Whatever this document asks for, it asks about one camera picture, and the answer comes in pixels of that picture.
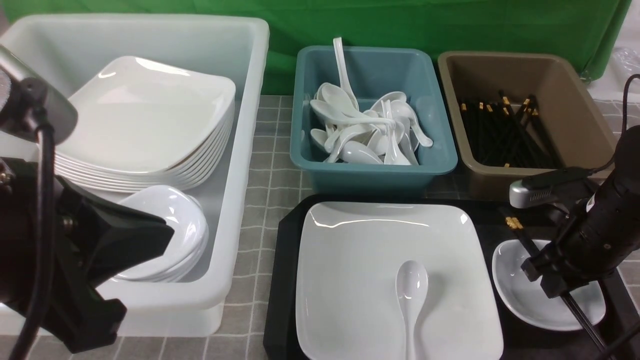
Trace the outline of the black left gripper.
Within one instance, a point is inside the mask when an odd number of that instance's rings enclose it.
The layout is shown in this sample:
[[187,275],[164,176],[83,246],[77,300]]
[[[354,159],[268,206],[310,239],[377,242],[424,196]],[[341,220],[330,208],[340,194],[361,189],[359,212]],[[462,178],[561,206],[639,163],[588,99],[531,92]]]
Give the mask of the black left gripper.
[[128,312],[98,287],[163,255],[174,230],[159,216],[130,209],[57,177],[55,265],[42,328],[73,354],[114,344]]

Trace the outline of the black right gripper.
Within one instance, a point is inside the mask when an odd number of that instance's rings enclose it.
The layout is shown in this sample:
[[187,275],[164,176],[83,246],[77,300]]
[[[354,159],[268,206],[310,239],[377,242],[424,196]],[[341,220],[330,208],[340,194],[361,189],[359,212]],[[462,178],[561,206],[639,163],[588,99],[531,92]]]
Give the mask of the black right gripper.
[[608,210],[566,216],[554,239],[524,260],[522,271],[531,282],[541,280],[549,299],[607,278],[621,262],[620,220]]

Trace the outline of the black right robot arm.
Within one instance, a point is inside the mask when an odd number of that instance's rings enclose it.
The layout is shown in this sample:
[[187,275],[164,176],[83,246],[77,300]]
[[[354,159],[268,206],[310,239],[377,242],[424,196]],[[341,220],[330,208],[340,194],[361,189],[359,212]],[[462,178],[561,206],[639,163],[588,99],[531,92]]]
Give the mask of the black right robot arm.
[[510,185],[512,207],[555,201],[572,204],[557,237],[522,264],[528,280],[541,281],[550,299],[610,276],[639,248],[639,127],[622,133],[614,169],[594,190],[588,169],[569,167],[522,178]]

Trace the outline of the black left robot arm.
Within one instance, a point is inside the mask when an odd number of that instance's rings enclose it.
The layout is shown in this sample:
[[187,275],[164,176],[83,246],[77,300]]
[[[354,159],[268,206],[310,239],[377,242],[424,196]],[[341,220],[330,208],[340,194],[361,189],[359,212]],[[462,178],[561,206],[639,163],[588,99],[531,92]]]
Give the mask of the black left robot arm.
[[[1,303],[25,317],[34,289],[38,166],[2,158]],[[39,326],[73,354],[114,344],[127,308],[98,287],[163,255],[174,230],[159,216],[102,199],[57,177],[51,297]]]

